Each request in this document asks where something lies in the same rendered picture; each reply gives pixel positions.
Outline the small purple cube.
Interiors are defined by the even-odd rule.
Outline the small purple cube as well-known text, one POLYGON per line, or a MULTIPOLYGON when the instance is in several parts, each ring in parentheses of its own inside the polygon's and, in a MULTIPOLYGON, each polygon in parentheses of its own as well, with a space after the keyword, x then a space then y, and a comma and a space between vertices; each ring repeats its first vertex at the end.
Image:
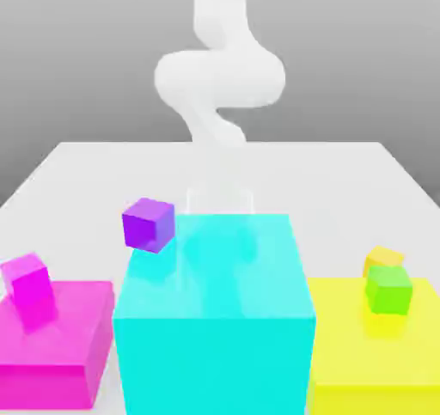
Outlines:
POLYGON ((159 253, 175 235, 174 205, 140 198, 122 214, 125 244, 159 253))

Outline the small orange cube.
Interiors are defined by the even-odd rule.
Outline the small orange cube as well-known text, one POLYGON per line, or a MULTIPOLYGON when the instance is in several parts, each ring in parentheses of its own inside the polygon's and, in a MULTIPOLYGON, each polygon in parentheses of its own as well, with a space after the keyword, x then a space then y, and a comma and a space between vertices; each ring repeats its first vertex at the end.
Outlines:
POLYGON ((401 266, 404 261, 404 254, 392 249, 375 246, 366 255, 364 262, 363 277, 368 276, 369 269, 372 266, 401 266))

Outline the small green cube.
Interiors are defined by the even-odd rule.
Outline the small green cube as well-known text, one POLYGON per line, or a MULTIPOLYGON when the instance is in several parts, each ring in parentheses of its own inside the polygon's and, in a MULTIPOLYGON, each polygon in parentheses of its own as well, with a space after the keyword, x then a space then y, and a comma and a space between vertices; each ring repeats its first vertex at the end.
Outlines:
POLYGON ((368 270, 365 294, 372 313, 407 315, 413 282, 403 266, 373 265, 368 270))

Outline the small magenta cube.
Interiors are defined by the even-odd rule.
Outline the small magenta cube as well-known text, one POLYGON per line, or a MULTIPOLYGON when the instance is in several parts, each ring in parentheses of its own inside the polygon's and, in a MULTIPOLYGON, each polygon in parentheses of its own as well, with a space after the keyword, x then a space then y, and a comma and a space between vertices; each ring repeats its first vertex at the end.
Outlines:
POLYGON ((46 264, 28 253, 0 264, 7 296, 26 332, 56 319, 56 299, 46 264))

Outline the large cyan box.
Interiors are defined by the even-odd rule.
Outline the large cyan box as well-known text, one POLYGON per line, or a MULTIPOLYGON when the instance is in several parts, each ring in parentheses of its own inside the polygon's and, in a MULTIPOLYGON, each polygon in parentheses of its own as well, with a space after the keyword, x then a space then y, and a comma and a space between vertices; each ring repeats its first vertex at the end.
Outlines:
POLYGON ((126 415, 304 415, 315 324, 287 215, 179 215, 114 310, 126 415))

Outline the large yellow box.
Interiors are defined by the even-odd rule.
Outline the large yellow box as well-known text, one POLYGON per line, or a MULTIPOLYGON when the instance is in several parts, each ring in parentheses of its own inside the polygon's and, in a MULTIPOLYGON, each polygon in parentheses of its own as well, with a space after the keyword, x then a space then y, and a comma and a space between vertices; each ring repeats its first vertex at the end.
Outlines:
POLYGON ((440 296, 415 278, 408 314, 370 311, 362 278, 309 278, 309 415, 440 415, 440 296))

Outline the large magenta box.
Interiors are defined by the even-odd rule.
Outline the large magenta box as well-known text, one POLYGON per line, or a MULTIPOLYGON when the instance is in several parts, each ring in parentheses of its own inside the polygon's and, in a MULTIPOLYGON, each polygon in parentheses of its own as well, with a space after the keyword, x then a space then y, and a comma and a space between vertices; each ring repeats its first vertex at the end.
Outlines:
POLYGON ((109 281, 56 281, 53 297, 19 314, 0 300, 0 410, 93 407, 113 341, 109 281))

